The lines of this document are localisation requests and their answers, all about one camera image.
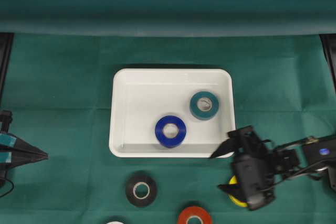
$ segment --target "teal tape roll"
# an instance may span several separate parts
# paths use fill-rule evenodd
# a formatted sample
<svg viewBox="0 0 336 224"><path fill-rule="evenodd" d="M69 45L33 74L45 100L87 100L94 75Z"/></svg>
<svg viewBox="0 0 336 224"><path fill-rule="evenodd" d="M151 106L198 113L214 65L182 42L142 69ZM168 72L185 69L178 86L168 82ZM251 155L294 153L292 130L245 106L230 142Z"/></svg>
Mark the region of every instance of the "teal tape roll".
<svg viewBox="0 0 336 224"><path fill-rule="evenodd" d="M190 100L190 111L199 120L209 120L218 111L219 102L217 97L207 91L201 91L193 95Z"/></svg>
<svg viewBox="0 0 336 224"><path fill-rule="evenodd" d="M0 144L6 145L8 147L14 147L16 143L16 137L0 133Z"/></svg>

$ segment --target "cable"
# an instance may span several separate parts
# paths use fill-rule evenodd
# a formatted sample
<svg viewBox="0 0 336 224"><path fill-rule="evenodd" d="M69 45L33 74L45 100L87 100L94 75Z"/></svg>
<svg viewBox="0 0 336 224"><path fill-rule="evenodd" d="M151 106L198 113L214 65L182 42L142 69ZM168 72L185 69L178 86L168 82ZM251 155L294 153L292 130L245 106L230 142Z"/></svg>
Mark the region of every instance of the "cable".
<svg viewBox="0 0 336 224"><path fill-rule="evenodd" d="M14 183L10 179L8 179L8 178L0 177L0 179L9 182L12 185L12 187L11 187L11 189L9 191L7 191L6 193L0 195L0 198L2 198L2 197L5 197L7 194L10 194L14 190Z"/></svg>
<svg viewBox="0 0 336 224"><path fill-rule="evenodd" d="M285 180L288 180L288 179L291 179L291 178L295 178L295 177L299 177L301 175L308 175L310 173L314 173L314 172L310 172L310 173L304 173L305 171L309 170L310 168L320 164L320 163L323 163L325 161L328 161L328 160L335 160L335 158L325 158L325 159L322 159L322 160L319 160L315 163L312 163L311 165L308 165L306 166L305 168L302 168L301 170L297 171L296 173L293 173L291 176L287 177L287 178L284 178L283 180L277 182L277 183L274 183L272 186L266 188L266 189L261 189L260 191L268 191L268 190L271 190L272 188L274 188L275 186L279 185L280 183L284 182Z"/></svg>

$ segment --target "green backdrop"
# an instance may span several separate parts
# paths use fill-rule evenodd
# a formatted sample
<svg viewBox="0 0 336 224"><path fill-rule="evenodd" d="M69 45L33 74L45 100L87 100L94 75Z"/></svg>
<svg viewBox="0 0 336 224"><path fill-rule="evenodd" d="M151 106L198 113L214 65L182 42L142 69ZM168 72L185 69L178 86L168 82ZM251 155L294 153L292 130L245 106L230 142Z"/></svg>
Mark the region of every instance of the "green backdrop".
<svg viewBox="0 0 336 224"><path fill-rule="evenodd" d="M1 0L0 30L127 36L336 33L335 0Z"/></svg>
<svg viewBox="0 0 336 224"><path fill-rule="evenodd" d="M237 127L252 124L277 144L334 133L336 95L318 36L17 34L10 58L2 101L14 113L10 131L50 159L10 172L16 188L0 199L0 223L168 224L190 204L206 208L214 223L335 222L327 180L285 182L273 203L249 212L216 187L229 180L230 159L117 158L108 148L112 78L126 67L222 68L233 80ZM142 209L124 194L139 170L159 189Z"/></svg>

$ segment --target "tape roll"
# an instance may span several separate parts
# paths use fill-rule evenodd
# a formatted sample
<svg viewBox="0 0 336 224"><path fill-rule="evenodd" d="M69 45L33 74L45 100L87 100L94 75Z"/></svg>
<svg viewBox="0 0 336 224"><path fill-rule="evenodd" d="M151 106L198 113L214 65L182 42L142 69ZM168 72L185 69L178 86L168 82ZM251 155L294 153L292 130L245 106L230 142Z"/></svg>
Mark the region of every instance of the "tape roll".
<svg viewBox="0 0 336 224"><path fill-rule="evenodd" d="M187 133L184 122L177 116L167 115L161 118L155 126L155 136L159 142L168 148L182 143Z"/></svg>
<svg viewBox="0 0 336 224"><path fill-rule="evenodd" d="M139 197L136 194L136 188L140 185L146 186L148 190L147 194L143 197ZM126 184L125 192L129 202L136 207L148 206L155 200L158 193L155 181L147 175L131 177Z"/></svg>
<svg viewBox="0 0 336 224"><path fill-rule="evenodd" d="M236 184L236 183L237 183L237 178L236 178L236 176L233 176L233 177L230 179L229 184L230 184L230 185L234 185L234 184ZM237 206L240 206L240 207L247 207L247 203L246 203L246 202L242 202L242 201L236 199L236 198L233 197L231 194L229 194L229 198L230 198L230 200L231 200L234 204L236 204Z"/></svg>
<svg viewBox="0 0 336 224"><path fill-rule="evenodd" d="M177 224L188 224L191 218L200 219L202 224L212 224L211 216L202 207L187 207L178 218Z"/></svg>
<svg viewBox="0 0 336 224"><path fill-rule="evenodd" d="M209 120L218 111L217 97L207 91L201 91L193 95L190 100L190 112L199 120Z"/></svg>

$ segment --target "green cloth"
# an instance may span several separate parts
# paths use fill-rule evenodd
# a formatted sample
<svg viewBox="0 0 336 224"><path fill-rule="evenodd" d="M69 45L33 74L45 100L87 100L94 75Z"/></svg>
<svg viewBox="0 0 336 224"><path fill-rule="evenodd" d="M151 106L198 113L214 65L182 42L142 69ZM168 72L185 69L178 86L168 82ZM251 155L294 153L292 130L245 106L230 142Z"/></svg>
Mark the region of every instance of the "green cloth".
<svg viewBox="0 0 336 224"><path fill-rule="evenodd" d="M6 224L176 223L189 204L214 223L334 223L328 180L305 177L276 188L277 199L249 212L216 186L231 159L117 158L108 148L113 75L122 68L222 68L233 80L237 127L254 125L276 144L335 132L336 95L318 36L122 38L17 34L2 108L10 132L49 153L17 167L15 190L0 199ZM124 185L136 171L158 195L131 205Z"/></svg>
<svg viewBox="0 0 336 224"><path fill-rule="evenodd" d="M335 0L1 0L0 31L127 36L336 33Z"/></svg>

